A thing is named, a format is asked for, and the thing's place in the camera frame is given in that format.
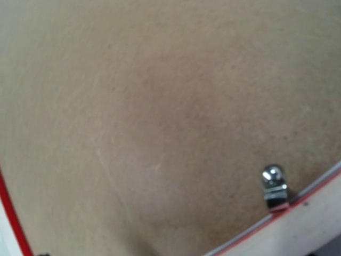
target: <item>chrome nut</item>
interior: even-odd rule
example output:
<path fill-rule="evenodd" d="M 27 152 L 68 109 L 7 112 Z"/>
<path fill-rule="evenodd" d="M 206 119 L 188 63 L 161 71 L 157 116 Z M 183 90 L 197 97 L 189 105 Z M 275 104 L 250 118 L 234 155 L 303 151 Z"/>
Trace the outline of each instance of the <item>chrome nut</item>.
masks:
<path fill-rule="evenodd" d="M 264 199 L 269 210 L 278 211 L 289 207 L 288 186 L 283 169 L 279 165 L 268 165 L 262 173 Z"/>

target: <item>red stripe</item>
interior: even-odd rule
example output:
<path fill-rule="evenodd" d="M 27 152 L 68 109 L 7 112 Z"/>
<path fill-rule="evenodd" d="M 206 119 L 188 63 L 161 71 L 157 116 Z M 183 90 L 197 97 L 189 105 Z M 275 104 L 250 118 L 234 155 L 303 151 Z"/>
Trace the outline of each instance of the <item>red stripe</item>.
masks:
<path fill-rule="evenodd" d="M 279 212 L 279 213 L 273 214 L 273 217 L 270 220 L 268 220 L 266 223 L 264 223 L 261 226 L 255 228 L 253 231 L 251 231 L 250 233 L 248 233 L 244 237 L 240 238 L 238 241 L 234 242 L 233 244 L 229 245 L 228 247 L 224 248 L 222 251 L 217 252 L 216 254 L 214 254 L 214 256 L 220 256 L 220 255 L 223 255 L 224 253 L 227 253 L 229 250 L 231 250 L 232 248 L 236 247 L 237 245 L 239 245 L 240 243 L 244 242 L 245 240 L 249 239 L 250 237 L 252 237 L 256 233 L 258 233 L 259 231 L 261 231 L 262 229 L 264 229 L 268 225 L 270 225 L 273 222 L 277 221 L 278 219 L 280 219 L 284 215 L 287 215 L 290 211 L 292 211 L 293 209 L 295 209 L 299 205 L 302 205 L 307 199 L 309 199 L 309 197 L 311 197 L 316 192 L 321 190 L 323 187 L 325 187 L 327 184 L 329 184 L 333 179 L 335 179 L 339 175 L 341 175 L 341 169 L 338 169 L 335 173 L 333 173 L 327 179 L 322 181 L 319 185 L 317 185 L 317 187 L 315 187 L 312 191 L 308 192 L 306 195 L 304 195 L 302 198 L 300 198 L 289 209 L 287 209 L 287 210 L 285 210 L 283 212 Z"/>
<path fill-rule="evenodd" d="M 4 205 L 5 212 L 10 221 L 14 234 L 17 238 L 18 244 L 24 256 L 33 256 L 32 250 L 26 240 L 25 234 L 22 231 L 19 219 L 15 213 L 10 195 L 6 189 L 5 180 L 0 169 L 0 198 Z"/>

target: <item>tan surface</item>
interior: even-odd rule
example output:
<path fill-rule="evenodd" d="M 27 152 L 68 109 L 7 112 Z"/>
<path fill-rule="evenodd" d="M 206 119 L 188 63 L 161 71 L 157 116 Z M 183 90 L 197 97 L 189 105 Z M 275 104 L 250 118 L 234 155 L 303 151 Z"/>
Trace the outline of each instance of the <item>tan surface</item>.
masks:
<path fill-rule="evenodd" d="M 35 253 L 197 255 L 341 158 L 339 0 L 0 1 L 1 165 Z"/>

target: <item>scratch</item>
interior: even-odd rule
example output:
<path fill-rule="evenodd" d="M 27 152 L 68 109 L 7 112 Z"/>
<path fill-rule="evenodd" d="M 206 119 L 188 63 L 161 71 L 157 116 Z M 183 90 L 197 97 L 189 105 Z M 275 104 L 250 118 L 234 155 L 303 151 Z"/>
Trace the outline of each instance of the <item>scratch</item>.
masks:
<path fill-rule="evenodd" d="M 112 177 L 110 175 L 110 172 L 109 172 L 109 167 L 107 166 L 106 162 L 104 161 L 104 158 L 102 156 L 102 153 L 101 153 L 100 149 L 96 146 L 94 140 L 93 139 L 91 139 L 91 140 L 92 140 L 92 144 L 93 144 L 93 146 L 95 148 L 96 156 L 98 157 L 98 160 L 99 160 L 102 168 L 104 169 L 105 174 L 107 175 L 107 178 L 108 178 L 112 188 L 114 189 L 114 191 L 115 191 L 115 193 L 116 193 L 120 203 L 123 206 L 123 209 L 124 209 L 124 211 L 125 211 L 125 213 L 127 215 L 129 223 L 132 224 L 133 223 L 133 218 L 132 218 L 132 215 L 130 213 L 129 207 L 128 207 L 128 205 L 127 205 L 127 203 L 126 203 L 122 193 L 119 191 L 118 186 L 116 185 L 115 181 L 112 179 Z"/>

